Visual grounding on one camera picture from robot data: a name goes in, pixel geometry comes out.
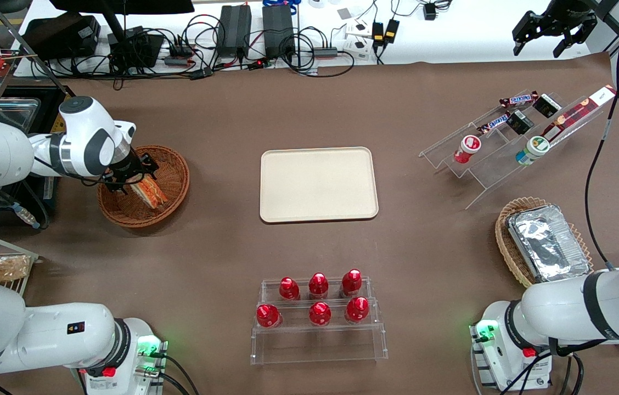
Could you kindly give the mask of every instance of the monitor stand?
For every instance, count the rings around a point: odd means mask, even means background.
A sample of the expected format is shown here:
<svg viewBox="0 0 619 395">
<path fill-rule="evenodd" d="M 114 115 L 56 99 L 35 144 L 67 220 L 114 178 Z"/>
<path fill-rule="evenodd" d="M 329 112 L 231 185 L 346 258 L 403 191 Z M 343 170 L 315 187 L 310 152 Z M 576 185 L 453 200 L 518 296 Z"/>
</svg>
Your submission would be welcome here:
<svg viewBox="0 0 619 395">
<path fill-rule="evenodd" d="M 127 40 L 126 37 L 141 33 L 143 27 L 137 26 L 127 29 L 125 35 L 122 25 L 117 20 L 112 8 L 109 7 L 107 0 L 100 0 L 99 5 L 103 11 L 102 16 L 107 21 L 109 28 L 112 29 L 112 33 L 107 35 L 109 52 L 122 54 L 122 56 L 114 57 L 110 62 L 114 62 L 114 65 L 121 71 L 128 70 L 131 67 L 154 67 L 164 38 L 157 35 L 139 35 L 134 40 Z"/>
<path fill-rule="evenodd" d="M 127 29 L 124 34 L 126 37 L 132 37 L 138 35 L 133 40 L 128 40 L 127 44 L 129 48 L 119 48 L 119 40 L 114 33 L 107 35 L 107 42 L 109 43 L 109 53 L 121 54 L 119 59 L 115 60 L 116 63 L 124 62 L 128 69 L 130 67 L 154 67 L 156 61 L 159 58 L 159 51 L 164 43 L 164 37 L 159 35 L 146 35 L 141 33 L 144 30 L 143 27 L 137 26 Z"/>
</svg>

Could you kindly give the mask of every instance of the green indicator light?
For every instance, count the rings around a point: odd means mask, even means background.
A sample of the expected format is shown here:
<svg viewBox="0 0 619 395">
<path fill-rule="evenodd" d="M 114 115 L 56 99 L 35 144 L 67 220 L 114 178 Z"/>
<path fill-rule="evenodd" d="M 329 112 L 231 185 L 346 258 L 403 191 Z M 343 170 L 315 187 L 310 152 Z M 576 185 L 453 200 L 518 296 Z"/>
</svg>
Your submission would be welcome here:
<svg viewBox="0 0 619 395">
<path fill-rule="evenodd" d="M 159 347 L 161 347 L 161 340 L 153 335 L 141 336 L 137 342 L 138 352 L 147 357 L 151 353 L 158 352 Z"/>
</svg>

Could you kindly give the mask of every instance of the blue lanyard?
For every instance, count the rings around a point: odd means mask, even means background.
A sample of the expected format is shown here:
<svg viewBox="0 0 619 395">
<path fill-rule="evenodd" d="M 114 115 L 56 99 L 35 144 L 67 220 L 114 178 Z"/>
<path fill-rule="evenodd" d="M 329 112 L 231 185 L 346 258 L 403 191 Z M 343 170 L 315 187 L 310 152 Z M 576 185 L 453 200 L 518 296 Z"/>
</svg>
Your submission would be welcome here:
<svg viewBox="0 0 619 395">
<path fill-rule="evenodd" d="M 272 7 L 273 5 L 289 5 L 290 15 L 295 15 L 297 13 L 297 8 L 295 5 L 300 2 L 302 2 L 302 0 L 263 0 L 263 5 L 265 7 Z"/>
</svg>

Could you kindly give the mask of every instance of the brown table surface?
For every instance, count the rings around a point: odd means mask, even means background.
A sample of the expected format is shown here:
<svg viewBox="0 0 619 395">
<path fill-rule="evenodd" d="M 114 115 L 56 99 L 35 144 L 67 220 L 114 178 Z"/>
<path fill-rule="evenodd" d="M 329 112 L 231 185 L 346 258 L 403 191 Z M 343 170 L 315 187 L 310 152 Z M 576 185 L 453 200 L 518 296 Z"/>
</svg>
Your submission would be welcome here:
<svg viewBox="0 0 619 395">
<path fill-rule="evenodd" d="M 48 230 L 0 232 L 44 257 L 33 269 L 26 302 L 103 303 L 117 317 L 146 320 L 171 341 L 171 355 L 187 367 L 202 395 L 472 395 L 468 324 L 489 303 L 520 298 L 524 290 L 507 270 L 493 233 L 500 208 L 514 198 L 560 205 L 590 246 L 595 266 L 603 267 L 585 225 L 583 186 L 604 117 L 467 211 L 479 192 L 472 180 L 435 173 L 417 155 L 498 98 L 525 88 L 558 92 L 565 100 L 596 92 L 611 83 L 606 55 L 357 67 L 338 78 L 287 70 L 224 72 L 196 82 L 126 82 L 121 92 L 109 82 L 69 83 L 79 95 L 96 97 L 115 119 L 136 123 L 135 145 L 179 151 L 190 167 L 189 197 L 161 227 L 131 231 L 107 222 L 94 188 L 64 180 Z M 377 217 L 261 221 L 264 151 L 356 145 L 373 153 Z M 595 170 L 590 207 L 600 244 L 619 265 L 619 116 Z M 249 364 L 262 279 L 319 270 L 342 275 L 352 267 L 375 281 L 390 359 Z M 619 393 L 619 347 L 581 355 L 582 393 Z M 557 360 L 554 385 L 538 393 L 558 393 L 562 370 L 565 362 Z M 15 395 L 80 393 L 60 367 L 0 375 L 0 383 Z"/>
</svg>

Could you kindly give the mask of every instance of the red button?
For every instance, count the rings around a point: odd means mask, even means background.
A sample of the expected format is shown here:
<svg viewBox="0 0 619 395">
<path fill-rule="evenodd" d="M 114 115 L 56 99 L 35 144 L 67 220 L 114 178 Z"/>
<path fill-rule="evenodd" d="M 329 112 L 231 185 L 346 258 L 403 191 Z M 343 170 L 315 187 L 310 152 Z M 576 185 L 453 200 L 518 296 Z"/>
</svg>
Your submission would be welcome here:
<svg viewBox="0 0 619 395">
<path fill-rule="evenodd" d="M 117 373 L 117 368 L 112 368 L 111 366 L 108 368 L 102 369 L 102 375 L 104 377 L 114 377 L 115 373 Z"/>
</svg>

